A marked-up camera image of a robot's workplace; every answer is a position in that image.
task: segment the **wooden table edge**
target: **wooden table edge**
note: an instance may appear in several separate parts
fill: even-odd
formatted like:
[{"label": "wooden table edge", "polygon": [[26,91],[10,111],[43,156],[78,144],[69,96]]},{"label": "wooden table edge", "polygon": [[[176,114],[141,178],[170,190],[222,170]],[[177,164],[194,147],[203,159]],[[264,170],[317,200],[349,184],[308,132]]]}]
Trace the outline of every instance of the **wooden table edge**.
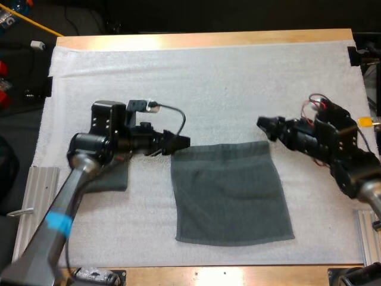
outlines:
[{"label": "wooden table edge", "polygon": [[155,51],[268,43],[352,41],[351,29],[108,35],[57,38],[57,46],[86,51]]}]

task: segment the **red wire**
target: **red wire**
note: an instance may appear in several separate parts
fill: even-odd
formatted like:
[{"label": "red wire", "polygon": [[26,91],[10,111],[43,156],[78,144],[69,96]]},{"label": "red wire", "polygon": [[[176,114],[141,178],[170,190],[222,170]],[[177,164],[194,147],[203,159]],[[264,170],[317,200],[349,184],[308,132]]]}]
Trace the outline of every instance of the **red wire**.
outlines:
[{"label": "red wire", "polygon": [[327,105],[325,103],[323,103],[321,101],[314,100],[313,97],[320,97],[320,98],[324,98],[324,99],[329,101],[328,97],[326,97],[323,94],[311,94],[308,97],[308,100],[303,102],[302,109],[301,109],[301,117],[305,118],[307,123],[310,126],[314,126],[314,122],[305,115],[304,108],[307,106],[307,104],[310,103],[310,102],[313,103],[318,110],[321,109],[321,107],[323,107],[324,109],[327,109]]},{"label": "red wire", "polygon": [[315,162],[315,164],[319,167],[328,167],[326,164],[317,161],[315,158],[312,158],[312,161]]}]

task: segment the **bottle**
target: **bottle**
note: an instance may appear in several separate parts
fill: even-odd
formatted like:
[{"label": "bottle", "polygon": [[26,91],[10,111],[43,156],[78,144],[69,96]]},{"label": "bottle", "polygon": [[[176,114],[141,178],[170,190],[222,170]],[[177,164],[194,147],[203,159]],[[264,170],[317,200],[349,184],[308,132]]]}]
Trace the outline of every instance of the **bottle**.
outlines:
[{"label": "bottle", "polygon": [[[28,15],[33,6],[32,0],[13,0],[10,8],[22,15]],[[0,10],[0,35],[20,21],[20,18],[8,11]]]}]

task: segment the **yellow connector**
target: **yellow connector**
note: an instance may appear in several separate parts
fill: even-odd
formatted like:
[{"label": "yellow connector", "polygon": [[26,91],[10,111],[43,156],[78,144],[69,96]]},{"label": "yellow connector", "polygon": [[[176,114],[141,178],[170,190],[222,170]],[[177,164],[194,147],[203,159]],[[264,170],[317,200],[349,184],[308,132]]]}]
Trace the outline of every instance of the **yellow connector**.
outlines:
[{"label": "yellow connector", "polygon": [[360,117],[358,119],[360,127],[372,127],[374,125],[380,125],[380,117]]}]

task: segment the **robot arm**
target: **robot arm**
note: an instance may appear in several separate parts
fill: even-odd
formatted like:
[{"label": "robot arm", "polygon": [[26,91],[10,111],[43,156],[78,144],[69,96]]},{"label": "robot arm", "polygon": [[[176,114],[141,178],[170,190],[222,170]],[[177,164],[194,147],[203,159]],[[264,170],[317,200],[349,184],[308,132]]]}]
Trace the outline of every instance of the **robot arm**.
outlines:
[{"label": "robot arm", "polygon": [[67,158],[71,173],[23,255],[1,273],[1,286],[53,286],[60,281],[57,263],[70,235],[84,185],[112,166],[115,153],[169,155],[190,146],[188,137],[179,136],[181,130],[176,134],[167,130],[159,133],[150,123],[135,125],[136,112],[150,112],[152,108],[157,111],[157,107],[156,102],[144,100],[130,101],[127,108],[114,101],[94,103],[90,132],[75,134],[70,142]]},{"label": "robot arm", "polygon": [[314,101],[314,121],[259,117],[257,125],[269,140],[321,161],[330,168],[341,191],[369,203],[381,217],[381,164],[370,151],[357,147],[358,127],[348,111],[325,97]]}]

